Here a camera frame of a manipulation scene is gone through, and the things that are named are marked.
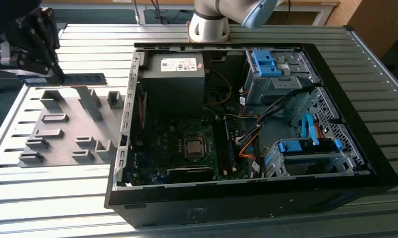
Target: motherboard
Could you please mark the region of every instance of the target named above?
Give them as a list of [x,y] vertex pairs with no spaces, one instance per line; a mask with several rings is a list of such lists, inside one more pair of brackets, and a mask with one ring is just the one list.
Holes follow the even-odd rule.
[[247,178],[249,161],[235,156],[241,124],[219,117],[151,122],[137,142],[134,185]]

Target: orange wire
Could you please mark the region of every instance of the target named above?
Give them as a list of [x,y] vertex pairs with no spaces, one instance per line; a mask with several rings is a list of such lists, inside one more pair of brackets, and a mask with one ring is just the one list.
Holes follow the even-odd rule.
[[250,159],[257,159],[257,157],[254,157],[253,155],[241,155],[241,157],[246,157],[246,158],[250,158]]
[[243,108],[245,108],[245,106],[242,105],[241,108],[239,108],[239,115],[243,116],[243,117],[247,117],[249,115],[243,114]]
[[320,138],[325,138],[324,132],[322,132],[321,127],[317,124],[317,122],[314,123],[314,126],[317,127]]
[[226,81],[226,83],[227,83],[227,85],[229,85],[230,92],[229,92],[229,96],[227,96],[226,99],[223,99],[221,102],[206,103],[206,104],[205,104],[206,106],[214,106],[214,105],[219,105],[219,104],[225,103],[225,102],[230,99],[231,94],[233,94],[233,88],[231,88],[231,84],[230,84],[227,78],[226,78],[218,71],[215,71],[214,69],[210,69],[210,70],[211,70],[213,72],[215,72],[215,73],[219,75],[219,77]]
[[261,131],[257,133],[257,135],[253,136],[253,138],[250,139],[250,141],[249,141],[247,144],[245,145],[243,149],[241,150],[241,152],[239,152],[239,156],[241,156],[241,157],[245,156],[243,152],[246,151],[246,148],[247,148],[247,146],[251,144],[251,142],[254,141],[254,139],[258,137],[259,133],[261,133]]

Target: aluminum table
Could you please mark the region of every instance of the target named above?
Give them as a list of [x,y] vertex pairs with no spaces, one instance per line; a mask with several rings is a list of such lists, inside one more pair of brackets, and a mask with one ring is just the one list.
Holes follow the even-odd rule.
[[[233,26],[235,42],[314,43],[398,173],[398,82],[358,35],[342,27]],[[186,42],[182,25],[79,25],[62,33],[66,73],[103,72],[127,85],[135,42]],[[390,237],[398,238],[398,187],[329,213],[135,230],[103,207],[109,165],[18,167],[42,88],[23,87],[0,128],[0,237]]]

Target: sticker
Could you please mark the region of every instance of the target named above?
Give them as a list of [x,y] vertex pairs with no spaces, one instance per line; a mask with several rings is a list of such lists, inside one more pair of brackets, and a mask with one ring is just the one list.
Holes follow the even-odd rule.
[[288,64],[278,64],[279,69],[290,69]]
[[190,219],[201,219],[207,215],[207,210],[207,207],[190,208],[187,210],[187,216]]
[[48,83],[46,78],[24,78],[27,83]]
[[163,59],[161,63],[162,72],[198,71],[197,58]]
[[251,166],[253,166],[254,170],[257,170],[257,172],[261,171],[261,166],[255,161],[253,162]]
[[241,98],[239,98],[239,103],[241,103],[243,106],[246,106],[246,97],[241,97]]

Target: robotic end effector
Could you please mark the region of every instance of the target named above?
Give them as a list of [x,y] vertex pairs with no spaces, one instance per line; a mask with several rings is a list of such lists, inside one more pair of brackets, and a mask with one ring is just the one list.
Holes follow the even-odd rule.
[[55,11],[40,0],[0,0],[0,70],[27,86],[107,84],[103,73],[64,74]]
[[39,7],[40,1],[28,2],[31,9],[0,8],[7,13],[0,19],[0,70],[60,85],[66,76],[55,52],[60,45],[54,10]]

